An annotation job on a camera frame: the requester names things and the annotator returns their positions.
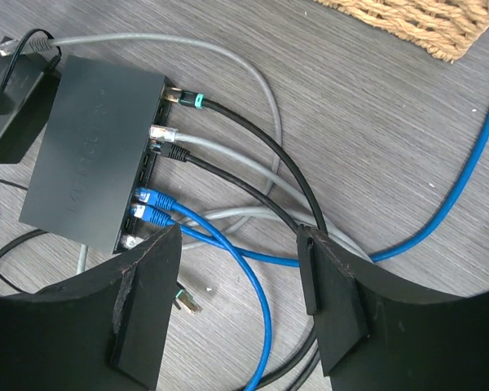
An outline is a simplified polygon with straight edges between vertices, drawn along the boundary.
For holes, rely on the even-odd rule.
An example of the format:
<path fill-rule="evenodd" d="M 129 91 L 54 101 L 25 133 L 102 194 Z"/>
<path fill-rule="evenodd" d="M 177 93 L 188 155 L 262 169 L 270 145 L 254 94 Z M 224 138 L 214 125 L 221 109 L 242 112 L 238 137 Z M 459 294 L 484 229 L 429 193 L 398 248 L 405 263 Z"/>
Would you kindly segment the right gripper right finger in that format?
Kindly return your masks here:
<path fill-rule="evenodd" d="M 335 390 L 489 390 L 489 291 L 458 297 L 297 233 L 306 311 Z"/>

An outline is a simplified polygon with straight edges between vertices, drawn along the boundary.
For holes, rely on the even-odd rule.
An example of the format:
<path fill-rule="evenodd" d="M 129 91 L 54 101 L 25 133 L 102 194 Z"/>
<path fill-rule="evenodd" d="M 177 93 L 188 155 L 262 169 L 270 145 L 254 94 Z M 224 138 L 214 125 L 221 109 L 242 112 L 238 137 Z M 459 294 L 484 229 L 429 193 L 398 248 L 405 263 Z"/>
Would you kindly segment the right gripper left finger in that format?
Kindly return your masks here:
<path fill-rule="evenodd" d="M 168 226 L 72 278 L 0 297 L 0 390 L 154 390 L 181 246 Z"/>

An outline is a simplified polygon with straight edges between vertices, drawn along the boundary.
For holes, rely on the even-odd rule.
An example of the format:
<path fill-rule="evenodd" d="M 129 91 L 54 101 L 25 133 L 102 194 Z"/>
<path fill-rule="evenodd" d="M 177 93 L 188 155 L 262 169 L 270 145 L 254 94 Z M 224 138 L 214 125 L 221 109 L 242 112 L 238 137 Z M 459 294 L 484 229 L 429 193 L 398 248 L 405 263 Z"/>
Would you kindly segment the black network switch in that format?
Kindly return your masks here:
<path fill-rule="evenodd" d="M 152 125 L 170 112 L 162 73 L 68 57 L 20 212 L 20 222 L 103 253 L 133 232 L 128 209 L 154 164 Z"/>

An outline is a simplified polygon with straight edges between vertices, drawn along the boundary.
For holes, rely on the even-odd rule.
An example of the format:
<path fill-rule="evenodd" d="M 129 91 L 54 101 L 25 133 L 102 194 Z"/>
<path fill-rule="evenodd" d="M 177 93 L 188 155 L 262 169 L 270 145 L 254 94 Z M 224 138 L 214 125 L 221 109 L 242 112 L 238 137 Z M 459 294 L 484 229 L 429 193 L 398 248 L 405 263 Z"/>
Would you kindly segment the black power adapter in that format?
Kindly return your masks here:
<path fill-rule="evenodd" d="M 22 55 L 5 92 L 13 110 L 0 116 L 0 164 L 18 164 L 47 123 L 60 73 L 45 73 L 49 61 L 39 54 Z"/>

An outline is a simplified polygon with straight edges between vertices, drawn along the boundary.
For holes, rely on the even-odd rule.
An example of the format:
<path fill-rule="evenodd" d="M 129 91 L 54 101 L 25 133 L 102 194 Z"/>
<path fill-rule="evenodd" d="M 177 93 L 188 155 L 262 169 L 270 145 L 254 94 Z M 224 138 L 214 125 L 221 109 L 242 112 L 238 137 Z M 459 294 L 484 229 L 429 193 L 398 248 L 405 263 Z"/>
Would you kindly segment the wicker basket with liner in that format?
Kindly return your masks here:
<path fill-rule="evenodd" d="M 489 0 L 332 0 L 320 4 L 451 63 L 489 29 Z"/>

